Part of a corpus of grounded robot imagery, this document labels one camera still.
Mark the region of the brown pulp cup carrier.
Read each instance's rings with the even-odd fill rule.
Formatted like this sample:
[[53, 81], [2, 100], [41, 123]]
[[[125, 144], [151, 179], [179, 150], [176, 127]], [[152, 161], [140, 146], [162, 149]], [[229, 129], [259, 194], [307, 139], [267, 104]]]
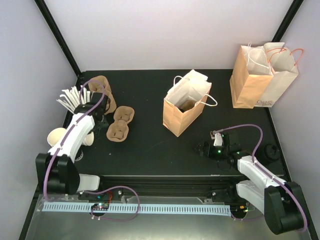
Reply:
[[191, 110], [195, 106], [196, 101], [192, 99], [186, 100], [180, 107], [179, 110], [184, 113], [188, 110]]
[[123, 142], [129, 133], [128, 124], [133, 120], [135, 110], [129, 106], [119, 106], [113, 115], [114, 122], [108, 127], [106, 137], [112, 142]]

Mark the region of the kraft paper bag white handles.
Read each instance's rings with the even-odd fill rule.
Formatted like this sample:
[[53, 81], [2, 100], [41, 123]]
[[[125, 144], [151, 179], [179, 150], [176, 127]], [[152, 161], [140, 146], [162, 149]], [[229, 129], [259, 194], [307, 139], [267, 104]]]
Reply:
[[185, 76], [177, 75], [163, 100], [163, 125], [179, 137], [203, 112], [205, 106], [218, 105], [210, 95], [208, 77], [192, 69]]

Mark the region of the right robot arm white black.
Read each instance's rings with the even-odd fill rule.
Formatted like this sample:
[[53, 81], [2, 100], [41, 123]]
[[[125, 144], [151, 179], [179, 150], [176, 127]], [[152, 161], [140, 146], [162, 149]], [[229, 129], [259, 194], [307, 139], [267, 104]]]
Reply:
[[210, 137], [198, 143], [195, 151], [201, 157], [226, 161], [247, 178], [228, 187], [230, 200], [247, 200], [263, 214], [267, 226], [276, 235], [307, 230], [308, 208], [300, 185], [276, 176], [259, 163], [252, 153], [242, 149], [236, 133], [212, 131]]

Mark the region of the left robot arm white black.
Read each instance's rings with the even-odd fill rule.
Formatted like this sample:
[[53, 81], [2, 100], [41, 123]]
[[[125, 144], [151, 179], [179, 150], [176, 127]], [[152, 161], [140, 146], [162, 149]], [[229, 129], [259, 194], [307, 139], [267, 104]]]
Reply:
[[105, 111], [109, 98], [100, 92], [92, 94], [90, 102], [80, 104], [71, 119], [66, 132], [47, 152], [35, 159], [38, 185], [43, 195], [67, 194], [89, 191], [97, 200], [108, 192], [106, 185], [97, 175], [80, 174], [75, 166], [77, 154], [87, 137], [99, 124], [105, 123]]

